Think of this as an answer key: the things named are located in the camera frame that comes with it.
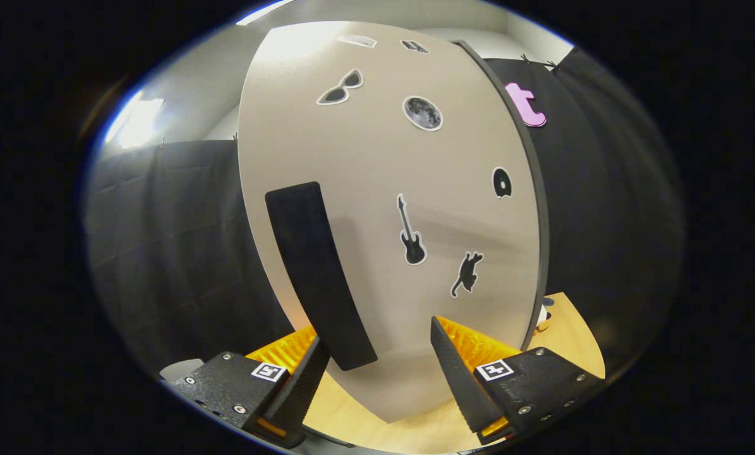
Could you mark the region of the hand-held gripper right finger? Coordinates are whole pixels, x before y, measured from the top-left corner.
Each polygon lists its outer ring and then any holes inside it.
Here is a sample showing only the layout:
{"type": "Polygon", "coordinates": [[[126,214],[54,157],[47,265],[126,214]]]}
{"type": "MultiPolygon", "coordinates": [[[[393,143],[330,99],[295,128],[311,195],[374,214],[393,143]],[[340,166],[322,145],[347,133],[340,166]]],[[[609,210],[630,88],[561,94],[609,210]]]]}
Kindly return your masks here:
{"type": "Polygon", "coordinates": [[[456,406],[484,446],[530,437],[605,383],[548,348],[521,351],[439,316],[430,320],[430,345],[456,406]]]}

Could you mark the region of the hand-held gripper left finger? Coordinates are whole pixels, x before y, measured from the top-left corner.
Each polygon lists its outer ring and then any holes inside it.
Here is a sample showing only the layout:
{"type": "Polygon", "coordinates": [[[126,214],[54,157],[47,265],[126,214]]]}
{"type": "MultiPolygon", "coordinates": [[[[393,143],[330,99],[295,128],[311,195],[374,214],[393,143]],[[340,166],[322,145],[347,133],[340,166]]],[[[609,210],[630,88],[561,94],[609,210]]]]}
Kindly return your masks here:
{"type": "Polygon", "coordinates": [[[246,355],[224,351],[170,380],[171,388],[238,431],[293,449],[330,360],[313,326],[246,355]]]}

